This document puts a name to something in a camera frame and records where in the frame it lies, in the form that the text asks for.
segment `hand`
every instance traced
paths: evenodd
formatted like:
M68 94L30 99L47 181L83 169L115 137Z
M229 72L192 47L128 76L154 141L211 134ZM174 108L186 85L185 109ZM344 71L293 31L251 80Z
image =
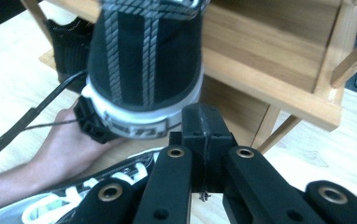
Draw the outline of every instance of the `hand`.
M56 116L56 122L75 119L73 104ZM100 144L83 133L74 123L54 126L29 165L48 171L47 175L60 182L87 170L101 155L114 148L124 139L119 138Z
M56 121L75 119L73 108L60 111ZM122 141L99 144L82 133L76 122L54 126L32 160L0 174L0 207L82 173Z

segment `black cable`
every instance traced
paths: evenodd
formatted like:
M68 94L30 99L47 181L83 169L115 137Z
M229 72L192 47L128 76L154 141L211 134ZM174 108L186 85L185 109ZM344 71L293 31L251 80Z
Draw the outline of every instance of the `black cable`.
M70 120L65 120L65 121L61 121L61 122L37 124L37 125L33 125L33 126L28 126L27 128L23 129L22 132L33 130L33 129L38 129L38 128L45 128L45 127L52 127L52 126L59 126L59 125L64 125L64 124L75 123L80 120L83 120L83 119L70 119Z
M85 70L76 73L75 75L66 79L60 84L50 95L45 98L44 101L36 108L30 108L27 113L21 117L17 123L15 123L6 133L0 137L0 152L9 145L12 140L18 136L38 115L45 109L67 86L74 82L79 77L83 77L87 74Z

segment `wooden frame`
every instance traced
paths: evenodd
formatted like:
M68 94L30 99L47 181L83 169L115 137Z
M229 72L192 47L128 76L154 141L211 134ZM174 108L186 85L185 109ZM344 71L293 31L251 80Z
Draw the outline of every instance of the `wooden frame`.
M43 27L35 0L22 1ZM100 13L96 0L48 1L92 22ZM344 83L357 69L357 49L344 61L356 32L357 1L214 0L204 19L206 74L265 102L250 144L266 152L300 120L339 126ZM280 109L292 116L270 135Z

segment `black and white fabric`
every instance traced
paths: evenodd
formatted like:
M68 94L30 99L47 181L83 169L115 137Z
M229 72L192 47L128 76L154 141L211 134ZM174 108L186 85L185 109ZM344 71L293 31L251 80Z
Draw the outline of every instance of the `black and white fabric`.
M59 82L86 70L93 35L93 24L79 17L66 25L47 20L46 26L52 38L54 61ZM86 78L76 80L68 89L80 93Z
M88 192L111 178L130 185L144 180L152 171L161 147L133 155L106 170L56 186L0 209L0 224L67 223Z
M199 99L205 0L103 0L82 95L119 135L155 138Z

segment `shoelace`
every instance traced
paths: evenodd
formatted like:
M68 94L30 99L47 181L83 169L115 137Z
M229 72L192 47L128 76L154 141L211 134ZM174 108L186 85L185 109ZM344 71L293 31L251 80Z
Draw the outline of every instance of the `shoelace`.
M132 177L123 172L117 172L111 177L119 178L120 180L126 181L130 185L134 185L134 183L148 175L147 168L143 163L137 162L135 167L137 169L137 173ZM98 182L98 180L91 178L85 181L83 186L91 189ZM65 190L65 197L51 194L27 207L21 216L21 221L24 224L55 223L66 213L77 207L88 192L89 189L78 193L77 188L73 186Z
M98 182L91 178L85 181L83 186L92 188ZM24 224L55 223L64 214L77 207L88 192L89 189L78 193L77 188L73 186L65 190L65 197L51 194L28 206L21 215L21 221Z

